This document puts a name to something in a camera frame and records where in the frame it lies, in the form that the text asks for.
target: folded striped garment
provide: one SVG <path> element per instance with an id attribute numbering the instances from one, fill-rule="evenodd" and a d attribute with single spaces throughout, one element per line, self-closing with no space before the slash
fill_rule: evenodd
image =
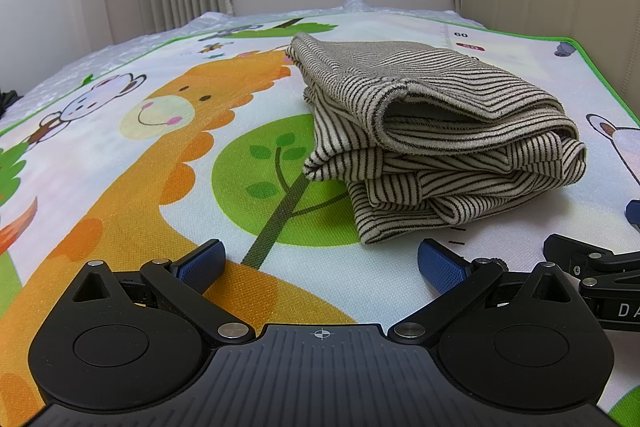
<path id="1" fill-rule="evenodd" d="M 346 182 L 363 243 L 460 225 L 581 179 L 586 147 L 548 92 L 418 42 L 298 34 L 312 181 Z"/>

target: tree branch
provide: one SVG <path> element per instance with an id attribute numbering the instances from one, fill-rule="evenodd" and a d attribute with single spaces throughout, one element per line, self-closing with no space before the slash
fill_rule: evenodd
<path id="1" fill-rule="evenodd" d="M 280 182 L 280 187 L 285 193 L 289 192 L 289 184 L 287 184 L 286 179 L 284 179 L 284 174 L 282 174 L 282 168 L 280 168 L 280 153 L 282 152 L 282 147 L 276 148 L 275 153 L 275 168 L 276 168 L 276 176 L 278 177 L 278 181 Z"/>
<path id="2" fill-rule="evenodd" d="M 331 204 L 337 203 L 338 201 L 347 197 L 347 192 L 343 192 L 342 194 L 338 194 L 335 198 L 331 198 L 324 203 L 315 204 L 314 206 L 310 206 L 308 208 L 303 208 L 302 210 L 297 210 L 291 214 L 291 217 L 295 216 L 303 216 L 303 214 L 308 214 L 309 212 L 313 212 L 315 210 L 319 210 L 320 208 L 324 208 L 325 206 L 329 206 Z"/>

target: green mat border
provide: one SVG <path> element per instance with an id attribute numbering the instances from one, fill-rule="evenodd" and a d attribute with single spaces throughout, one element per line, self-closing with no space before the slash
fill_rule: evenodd
<path id="1" fill-rule="evenodd" d="M 332 16 L 336 16 L 336 15 L 342 15 L 342 14 L 312 15 L 312 16 L 309 16 L 308 18 L 311 19 L 311 18 L 319 18 L 319 17 L 332 17 Z M 573 40 L 572 38 L 569 38 L 569 37 L 535 37 L 535 36 L 530 36 L 530 35 L 519 35 L 517 33 L 507 33 L 507 32 L 501 32 L 501 31 L 498 31 L 498 30 L 490 30 L 488 28 L 478 28 L 476 26 L 468 26 L 466 24 L 459 24 L 459 23 L 455 23 L 455 22 L 440 21 L 440 20 L 431 19 L 431 18 L 428 18 L 428 17 L 420 17 L 419 15 L 404 15 L 404 14 L 397 14 L 397 15 L 403 15 L 404 17 L 414 17 L 416 19 L 423 19 L 423 20 L 428 20 L 428 21 L 432 21 L 432 22 L 449 24 L 451 26 L 458 26 L 458 27 L 461 27 L 461 28 L 469 28 L 471 30 L 478 30 L 478 31 L 487 32 L 487 33 L 497 33 L 498 35 L 507 35 L 507 36 L 510 36 L 510 37 L 519 37 L 521 39 L 532 39 L 532 40 L 535 40 L 535 41 L 568 42 L 576 50 L 578 50 L 578 52 L 580 53 L 580 55 L 582 56 L 584 61 L 591 68 L 591 71 L 593 71 L 593 73 L 598 77 L 598 79 L 601 81 L 601 83 L 604 84 L 604 86 L 611 93 L 613 98 L 615 98 L 618 101 L 618 103 L 623 107 L 623 109 L 627 112 L 627 114 L 638 124 L 638 126 L 640 126 L 640 120 L 638 119 L 638 117 L 636 117 L 634 112 L 631 111 L 631 109 L 628 107 L 628 105 L 626 105 L 624 100 L 622 100 L 622 98 L 620 98 L 620 95 L 618 93 L 616 93 L 615 89 L 613 89 L 613 87 L 611 87 L 611 85 L 607 82 L 607 79 L 604 78 L 604 76 L 602 75 L 602 73 L 600 73 L 600 71 L 595 66 L 595 64 L 593 64 L 593 62 L 589 58 L 589 55 L 587 55 L 587 53 L 584 51 L 584 48 L 577 41 Z M 275 23 L 275 22 L 279 22 L 281 20 L 286 20 L 286 19 L 287 18 L 278 19 L 278 20 L 269 21 L 269 22 L 270 23 Z M 197 33 L 195 35 L 188 35 L 188 36 L 184 36 L 184 37 L 176 37 L 175 39 L 170 39 L 167 42 L 165 42 L 164 44 L 160 44 L 159 46 L 156 46 L 155 48 L 149 50 L 148 52 L 145 52 L 142 55 L 140 55 L 138 57 L 135 57 L 135 58 L 132 58 L 131 60 L 128 60 L 124 64 L 121 64 L 121 65 L 113 68 L 113 70 L 109 70 L 106 73 L 103 73 L 103 74 L 101 74 L 99 76 L 96 76 L 92 80 L 92 82 L 97 80 L 98 78 L 106 76 L 107 74 L 113 73 L 113 71 L 119 70 L 120 68 L 123 68 L 124 66 L 128 66 L 130 63 L 132 63 L 132 62 L 134 62 L 136 60 L 139 60 L 142 57 L 146 57 L 148 54 L 151 54 L 151 53 L 153 53 L 155 51 L 158 51 L 159 49 L 164 48 L 165 46 L 168 46 L 169 44 L 173 44 L 174 42 L 184 41 L 184 40 L 187 40 L 187 39 L 193 39 L 194 37 L 200 37 L 202 35 L 207 35 L 207 34 L 210 34 L 212 32 L 215 32 L 215 31 L 220 31 L 220 30 L 209 30 L 209 31 L 206 31 L 206 32 Z M 33 118 L 38 113 L 44 111 L 47 107 L 50 107 L 51 105 L 55 104 L 56 102 L 59 102 L 60 100 L 62 100 L 66 96 L 69 96 L 71 93 L 76 92 L 76 90 L 81 89 L 85 85 L 88 85 L 88 84 L 80 84 L 75 89 L 72 89 L 68 93 L 66 93 L 66 94 L 64 94 L 62 96 L 59 96 L 58 98 L 56 98 L 52 102 L 47 103 L 47 105 L 45 105 L 44 107 L 41 107 L 39 110 L 31 113 L 28 116 L 25 116 L 21 120 L 15 122 L 14 124 L 11 124 L 9 127 L 6 127 L 4 129 L 2 129 L 2 131 L 0 131 L 0 136 L 3 136 L 4 134 L 8 133 L 9 131 L 14 129 L 15 127 L 18 127 L 20 124 L 22 124 L 22 123 L 26 122 L 27 120 Z"/>

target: striped fabric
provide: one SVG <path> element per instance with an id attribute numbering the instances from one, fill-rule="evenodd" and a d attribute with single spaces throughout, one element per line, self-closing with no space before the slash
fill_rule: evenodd
<path id="1" fill-rule="evenodd" d="M 288 54 L 315 122 L 305 176 L 346 182 L 363 243 L 491 216 L 585 172 L 558 100 L 476 58 L 306 34 Z"/>

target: cartoon play mat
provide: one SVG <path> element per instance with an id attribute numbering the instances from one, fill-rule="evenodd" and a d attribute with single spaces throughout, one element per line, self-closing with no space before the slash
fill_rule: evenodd
<path id="1" fill-rule="evenodd" d="M 300 72 L 284 52 L 297 32 L 423 42 L 511 71 L 561 100 L 588 147 L 586 175 L 499 216 L 361 245 L 341 182 L 296 183 L 314 140 Z M 0 425 L 42 406 L 29 345 L 91 259 L 137 270 L 214 237 L 228 263 L 206 296 L 257 331 L 386 330 L 436 296 L 417 269 L 425 237 L 515 271 L 543 261 L 551 233 L 640 250 L 624 215 L 640 196 L 638 120 L 575 46 L 380 12 L 283 20 L 169 42 L 10 128 L 0 137 Z M 640 337 L 607 334 L 616 363 L 600 406 L 640 425 Z"/>

